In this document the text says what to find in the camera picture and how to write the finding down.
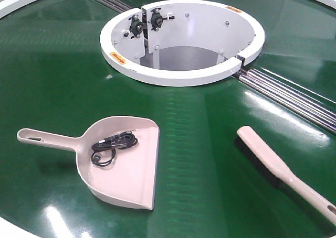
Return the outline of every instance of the black bristles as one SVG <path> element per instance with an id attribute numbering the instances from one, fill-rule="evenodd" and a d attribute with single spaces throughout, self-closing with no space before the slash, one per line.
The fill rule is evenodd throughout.
<path id="1" fill-rule="evenodd" d="M 234 145 L 243 155 L 254 165 L 256 170 L 275 188 L 279 188 L 282 181 L 276 177 L 268 168 L 260 161 L 260 159 L 248 148 L 244 141 L 237 136 Z"/>

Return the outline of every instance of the beige dustpan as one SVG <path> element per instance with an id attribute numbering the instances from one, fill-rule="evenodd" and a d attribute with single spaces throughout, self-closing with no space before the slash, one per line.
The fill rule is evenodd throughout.
<path id="1" fill-rule="evenodd" d="M 117 149 L 108 167 L 92 164 L 92 144 L 115 134 L 132 130 L 138 143 Z M 99 199 L 127 208 L 153 209 L 159 127 L 147 118 L 112 116 L 97 121 L 80 137 L 67 137 L 34 129 L 21 129 L 20 142 L 76 152 L 79 175 Z"/>

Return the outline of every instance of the beige brush handle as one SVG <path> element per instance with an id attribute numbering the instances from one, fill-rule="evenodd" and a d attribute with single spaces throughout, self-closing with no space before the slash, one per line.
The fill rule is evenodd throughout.
<path id="1" fill-rule="evenodd" d="M 78 138 L 41 132 L 35 129 L 23 128 L 18 131 L 17 139 L 26 144 L 45 146 L 55 149 L 70 150 L 75 152 Z"/>
<path id="2" fill-rule="evenodd" d="M 289 185 L 330 222 L 336 225 L 336 207 L 300 180 L 250 126 L 241 127 L 237 133 L 247 147 L 274 176 Z"/>

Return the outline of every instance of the white metal housing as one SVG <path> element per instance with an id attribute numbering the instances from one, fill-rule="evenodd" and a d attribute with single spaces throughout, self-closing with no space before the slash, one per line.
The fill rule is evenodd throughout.
<path id="1" fill-rule="evenodd" d="M 166 17 L 155 31 L 150 23 L 153 11 Z M 142 82 L 162 86 L 196 86 L 224 79 L 253 61 L 265 41 L 262 26 L 234 7 L 200 0 L 170 0 L 142 6 L 148 39 L 124 37 L 135 8 L 111 19 L 102 29 L 100 44 L 107 62 L 119 72 Z M 153 54 L 154 68 L 139 65 L 145 45 Z M 217 62 L 196 70 L 160 70 L 159 51 L 173 47 L 196 47 L 218 54 Z"/>

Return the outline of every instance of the orange warning label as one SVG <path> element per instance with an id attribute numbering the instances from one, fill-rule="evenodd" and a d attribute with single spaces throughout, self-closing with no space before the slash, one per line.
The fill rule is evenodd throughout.
<path id="1" fill-rule="evenodd" d="M 239 10 L 238 8 L 233 7 L 233 6 L 227 6 L 226 8 L 227 8 L 227 9 L 230 9 L 230 10 L 232 10 L 232 11 L 235 11 L 235 12 L 237 12 L 237 13 L 241 13 L 241 12 L 242 12 L 242 10 Z"/>
<path id="2" fill-rule="evenodd" d="M 117 54 L 116 52 L 111 52 L 110 55 L 115 58 L 115 60 L 117 60 L 119 63 L 121 64 L 125 64 L 126 60 L 124 58 L 121 57 L 121 55 Z"/>

